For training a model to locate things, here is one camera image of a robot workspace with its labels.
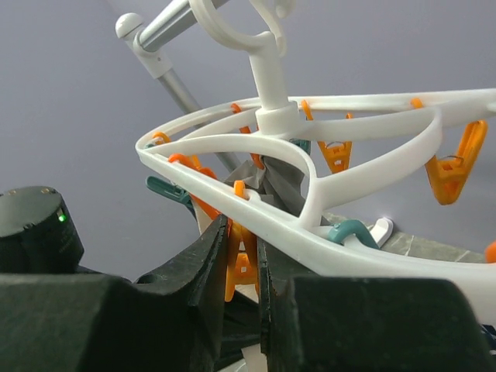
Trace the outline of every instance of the gray fabric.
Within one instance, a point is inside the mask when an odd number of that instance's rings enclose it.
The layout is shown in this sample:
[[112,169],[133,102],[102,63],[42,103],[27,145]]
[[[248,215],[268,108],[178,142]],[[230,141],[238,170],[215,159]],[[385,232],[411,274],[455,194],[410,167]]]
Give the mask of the gray fabric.
[[[235,169],[224,181],[233,186],[242,180],[247,188],[258,192],[262,200],[292,215],[300,215],[305,198],[301,196],[304,174],[292,165],[273,157],[262,157],[265,169],[261,170],[248,160]],[[321,225],[329,225],[322,217]]]

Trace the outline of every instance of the metal rod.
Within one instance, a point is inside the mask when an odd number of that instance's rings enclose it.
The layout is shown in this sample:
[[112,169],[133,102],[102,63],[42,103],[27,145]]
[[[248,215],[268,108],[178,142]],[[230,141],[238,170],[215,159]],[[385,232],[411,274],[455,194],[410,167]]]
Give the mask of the metal rod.
[[[196,102],[189,90],[178,77],[174,69],[170,69],[166,74],[157,79],[169,92],[179,108],[186,114],[198,111],[202,107]],[[229,171],[234,171],[240,162],[233,153],[215,153],[218,159]]]
[[[229,0],[212,0],[216,8]],[[139,44],[147,52],[156,52],[174,37],[196,23],[188,0],[173,0],[139,35]]]

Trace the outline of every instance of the orange clip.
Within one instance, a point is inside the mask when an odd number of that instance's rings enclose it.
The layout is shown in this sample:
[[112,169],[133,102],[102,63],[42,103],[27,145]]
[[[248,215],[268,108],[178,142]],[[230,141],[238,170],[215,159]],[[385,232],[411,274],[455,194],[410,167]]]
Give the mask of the orange clip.
[[[209,176],[211,178],[217,179],[215,176],[215,173],[210,169],[206,167],[198,167],[193,163],[193,160],[190,159],[189,157],[183,155],[182,153],[173,153],[172,155],[169,156],[169,162],[173,163],[174,161],[179,161],[179,163],[183,164],[184,166],[195,169],[198,172]],[[201,209],[203,209],[203,212],[207,214],[207,216],[210,219],[216,219],[218,215],[220,215],[220,212],[217,209],[214,209],[204,201],[198,199],[194,195],[190,195],[191,198],[200,206]]]
[[164,143],[169,143],[171,141],[169,136],[162,132],[155,132],[152,138],[158,138],[157,145],[163,145]]
[[[412,99],[411,104],[415,109],[423,107],[418,98]],[[460,197],[484,144],[487,129],[485,120],[471,122],[465,128],[455,155],[440,160],[434,155],[425,164],[432,191],[441,205],[453,204]]]
[[[158,138],[157,145],[163,145],[164,143],[169,143],[171,141],[169,136],[163,132],[155,132],[152,138]],[[191,157],[191,160],[193,160],[193,164],[195,165],[195,167],[202,167],[202,163],[196,155],[193,155]]]
[[[234,182],[234,192],[244,198],[245,184],[243,181]],[[240,251],[243,242],[245,251]],[[257,237],[238,222],[232,221],[229,232],[226,295],[225,301],[233,299],[236,285],[255,284],[258,293],[258,264],[257,264]]]
[[[301,101],[301,107],[305,112],[307,120],[313,120],[312,110],[306,101]],[[352,119],[351,113],[346,114],[347,119]],[[320,151],[331,170],[331,173],[339,173],[350,167],[352,143],[346,141],[336,146],[329,146],[325,142],[318,141]]]
[[[236,103],[233,103],[231,105],[231,109],[232,109],[232,112],[235,113],[235,114],[238,114],[238,113],[241,112],[240,106],[237,105]],[[244,126],[243,128],[239,128],[239,131],[242,134],[250,134],[251,133],[251,130],[250,130],[249,126]],[[262,163],[262,160],[260,159],[260,155],[259,154],[257,154],[257,153],[251,153],[250,155],[251,155],[251,159],[253,160],[253,163],[257,166],[257,168],[259,168],[259,169],[264,169],[265,168],[264,163]]]

